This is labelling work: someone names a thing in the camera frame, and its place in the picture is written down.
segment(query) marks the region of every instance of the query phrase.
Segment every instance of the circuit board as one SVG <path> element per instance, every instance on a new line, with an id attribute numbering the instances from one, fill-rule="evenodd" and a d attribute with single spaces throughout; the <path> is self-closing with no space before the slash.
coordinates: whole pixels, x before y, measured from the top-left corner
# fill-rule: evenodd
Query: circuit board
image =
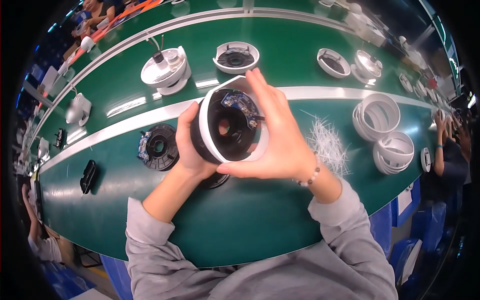
<path id="1" fill-rule="evenodd" d="M 138 157 L 143 161 L 148 161 L 150 156 L 147 153 L 147 141 L 152 133 L 150 131 L 145 132 L 138 142 Z"/>
<path id="2" fill-rule="evenodd" d="M 247 124 L 250 129 L 257 127 L 257 121 L 263 120 L 260 116 L 257 106 L 253 100 L 244 92 L 232 90 L 223 97 L 222 105 L 233 107 L 242 111 L 247 118 Z"/>

